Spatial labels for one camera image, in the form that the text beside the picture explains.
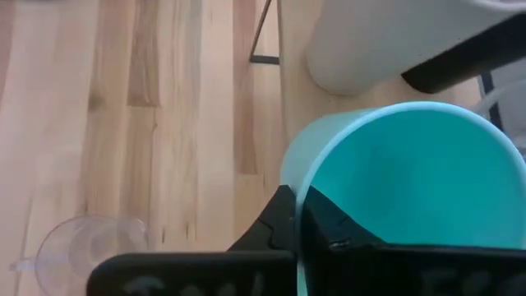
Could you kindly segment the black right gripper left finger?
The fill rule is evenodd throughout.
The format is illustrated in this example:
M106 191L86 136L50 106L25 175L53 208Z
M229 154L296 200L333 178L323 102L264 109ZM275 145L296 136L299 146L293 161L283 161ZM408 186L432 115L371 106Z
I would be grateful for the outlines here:
M127 253L100 263L87 296L295 295L296 197L281 185L251 227L224 252Z

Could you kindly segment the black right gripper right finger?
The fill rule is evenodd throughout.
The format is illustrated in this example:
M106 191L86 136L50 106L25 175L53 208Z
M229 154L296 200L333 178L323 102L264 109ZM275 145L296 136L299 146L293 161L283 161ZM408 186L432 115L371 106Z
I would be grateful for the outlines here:
M387 243L314 187L305 196L309 295L525 293L525 253L484 247Z

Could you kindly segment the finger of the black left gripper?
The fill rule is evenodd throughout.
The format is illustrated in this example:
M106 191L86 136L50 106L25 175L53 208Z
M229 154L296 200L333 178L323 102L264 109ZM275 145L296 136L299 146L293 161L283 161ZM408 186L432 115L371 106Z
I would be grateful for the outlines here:
M525 15L519 13L402 74L415 90L442 92L525 57Z

